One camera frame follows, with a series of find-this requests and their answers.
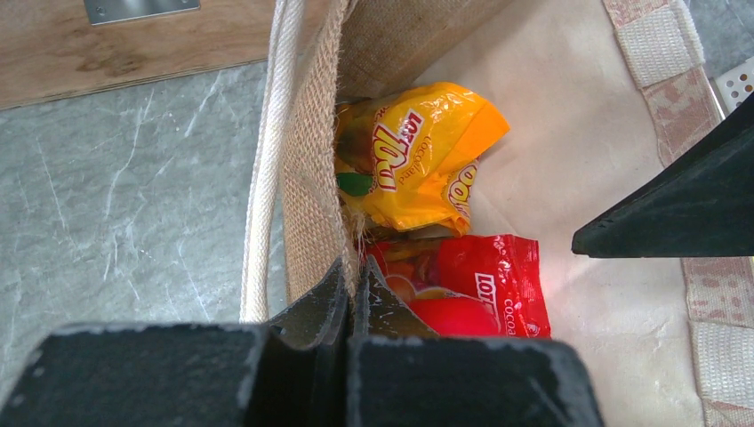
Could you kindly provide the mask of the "orange snack bag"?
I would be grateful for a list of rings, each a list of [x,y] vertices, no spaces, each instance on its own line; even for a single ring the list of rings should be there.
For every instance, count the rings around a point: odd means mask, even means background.
[[[510,129],[487,99],[449,82],[335,109],[334,170],[342,203],[406,232],[469,232],[478,160]]]

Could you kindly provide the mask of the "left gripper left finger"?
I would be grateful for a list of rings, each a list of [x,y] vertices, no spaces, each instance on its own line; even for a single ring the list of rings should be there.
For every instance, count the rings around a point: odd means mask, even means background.
[[[342,266],[268,322],[79,323],[28,355],[4,426],[335,424]]]

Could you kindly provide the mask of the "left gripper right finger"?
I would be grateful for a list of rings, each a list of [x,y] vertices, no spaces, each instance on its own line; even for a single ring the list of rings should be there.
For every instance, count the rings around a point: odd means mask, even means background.
[[[600,426],[587,369],[565,343],[442,338],[362,269],[348,341],[349,426]]]

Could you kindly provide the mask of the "red snack bag shelf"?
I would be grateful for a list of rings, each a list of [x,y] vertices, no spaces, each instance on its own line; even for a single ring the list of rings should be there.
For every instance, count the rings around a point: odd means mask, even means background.
[[[515,235],[370,246],[388,288],[442,336],[551,337],[540,248]]]

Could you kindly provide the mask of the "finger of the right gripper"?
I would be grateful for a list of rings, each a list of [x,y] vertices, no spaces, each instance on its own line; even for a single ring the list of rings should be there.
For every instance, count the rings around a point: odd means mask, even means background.
[[[574,233],[591,258],[753,255],[753,99]]]

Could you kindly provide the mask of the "brown burlap grocery bag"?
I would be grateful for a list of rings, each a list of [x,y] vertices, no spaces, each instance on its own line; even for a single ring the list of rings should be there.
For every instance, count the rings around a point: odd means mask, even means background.
[[[482,161],[479,234],[537,239],[553,332],[584,358],[611,426],[753,423],[751,256],[603,260],[575,231],[697,146],[721,110],[704,66],[750,1],[279,1],[247,208],[241,318],[264,319],[283,199],[288,297],[337,258],[356,276],[333,177],[340,97],[456,81],[496,102],[509,140]]]

